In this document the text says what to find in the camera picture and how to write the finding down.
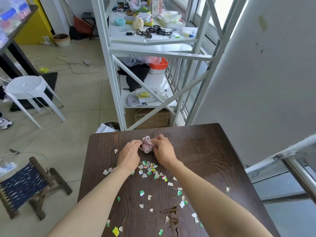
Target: cardboard box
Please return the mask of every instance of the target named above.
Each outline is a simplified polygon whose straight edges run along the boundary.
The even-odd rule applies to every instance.
[[[137,109],[135,114],[135,123],[152,110],[152,108]],[[144,123],[136,127],[135,130],[168,127],[169,116],[170,111],[162,109]]]

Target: pink cloth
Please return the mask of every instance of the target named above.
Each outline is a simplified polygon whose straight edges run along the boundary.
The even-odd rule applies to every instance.
[[[142,139],[143,143],[142,143],[142,149],[143,151],[148,154],[152,148],[155,146],[153,143],[150,142],[150,137],[146,136]]]

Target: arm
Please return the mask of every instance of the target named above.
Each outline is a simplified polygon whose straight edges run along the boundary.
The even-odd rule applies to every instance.
[[[177,178],[210,236],[272,237],[250,212],[177,160],[167,138],[160,134],[151,142],[159,163]]]
[[[48,237],[100,237],[118,191],[137,168],[141,144],[139,140],[127,143],[118,156],[117,167],[57,223]]]

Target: sneaker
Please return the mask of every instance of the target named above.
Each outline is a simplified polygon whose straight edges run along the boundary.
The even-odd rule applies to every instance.
[[[12,126],[13,122],[4,118],[0,118],[0,130],[5,130]]]

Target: orange container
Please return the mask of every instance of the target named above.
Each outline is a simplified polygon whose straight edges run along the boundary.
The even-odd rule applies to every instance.
[[[149,63],[150,66],[150,73],[151,74],[162,74],[166,71],[168,67],[168,62],[165,58],[162,58],[161,63],[159,64],[154,64],[154,63]]]

